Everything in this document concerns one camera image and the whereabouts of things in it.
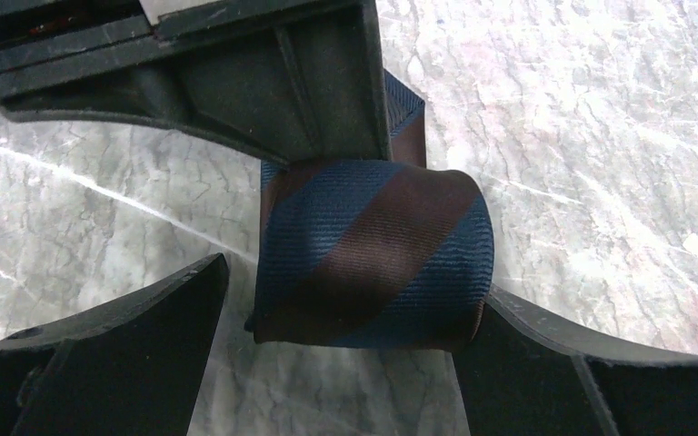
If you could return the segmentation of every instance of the marble surface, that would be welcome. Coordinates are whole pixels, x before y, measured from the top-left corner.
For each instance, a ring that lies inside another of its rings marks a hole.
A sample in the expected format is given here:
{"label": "marble surface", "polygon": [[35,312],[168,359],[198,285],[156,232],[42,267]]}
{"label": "marble surface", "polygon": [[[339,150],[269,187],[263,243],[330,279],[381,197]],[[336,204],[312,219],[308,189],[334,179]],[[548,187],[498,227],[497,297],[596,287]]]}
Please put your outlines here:
{"label": "marble surface", "polygon": [[[698,353],[698,2],[380,0],[434,168],[483,187],[495,281],[596,330]],[[258,162],[140,127],[0,116],[0,338],[208,253],[233,271],[192,435],[461,435],[450,357],[243,332]]]}

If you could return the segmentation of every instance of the marble table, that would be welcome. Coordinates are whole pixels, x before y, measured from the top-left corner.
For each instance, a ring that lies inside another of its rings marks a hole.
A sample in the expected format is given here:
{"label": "marble table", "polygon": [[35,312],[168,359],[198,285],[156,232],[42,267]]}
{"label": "marble table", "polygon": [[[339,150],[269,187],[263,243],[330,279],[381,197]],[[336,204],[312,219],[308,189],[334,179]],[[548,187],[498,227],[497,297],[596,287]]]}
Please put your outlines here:
{"label": "marble table", "polygon": [[[433,168],[484,189],[494,280],[698,353],[698,2],[379,0]],[[191,435],[467,434],[450,357],[256,346],[259,163],[174,132],[0,115],[0,338],[208,253],[232,284]]]}

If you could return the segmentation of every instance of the fabric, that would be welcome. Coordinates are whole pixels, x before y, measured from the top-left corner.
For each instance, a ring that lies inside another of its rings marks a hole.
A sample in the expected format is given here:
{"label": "fabric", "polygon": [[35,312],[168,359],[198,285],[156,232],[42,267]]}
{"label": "fabric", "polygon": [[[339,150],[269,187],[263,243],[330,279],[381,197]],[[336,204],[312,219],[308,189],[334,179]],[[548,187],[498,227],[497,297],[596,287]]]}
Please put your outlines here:
{"label": "fabric", "polygon": [[475,182],[425,166],[424,102],[386,76],[393,160],[262,164],[256,342],[454,351],[494,267]]}

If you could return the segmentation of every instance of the silver metal piece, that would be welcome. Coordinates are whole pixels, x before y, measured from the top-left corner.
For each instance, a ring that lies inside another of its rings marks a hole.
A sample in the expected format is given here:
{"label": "silver metal piece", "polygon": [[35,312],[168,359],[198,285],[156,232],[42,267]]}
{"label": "silver metal piece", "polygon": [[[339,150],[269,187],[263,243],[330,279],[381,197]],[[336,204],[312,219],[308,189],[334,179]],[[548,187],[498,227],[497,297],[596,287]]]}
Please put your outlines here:
{"label": "silver metal piece", "polygon": [[164,15],[219,1],[224,0],[140,0],[140,6],[151,25],[158,25]]}

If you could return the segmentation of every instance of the black mechanical device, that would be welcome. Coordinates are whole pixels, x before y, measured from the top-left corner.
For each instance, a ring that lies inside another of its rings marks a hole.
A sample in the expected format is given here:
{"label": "black mechanical device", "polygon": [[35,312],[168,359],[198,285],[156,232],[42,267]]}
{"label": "black mechanical device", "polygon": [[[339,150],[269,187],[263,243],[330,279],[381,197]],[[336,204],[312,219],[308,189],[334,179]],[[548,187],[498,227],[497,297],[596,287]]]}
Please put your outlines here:
{"label": "black mechanical device", "polygon": [[[388,104],[373,0],[0,0],[13,121],[177,129],[289,164],[389,159]],[[227,284],[211,256],[0,341],[0,435],[185,434]],[[474,435],[698,434],[698,356],[499,288],[454,365]]]}

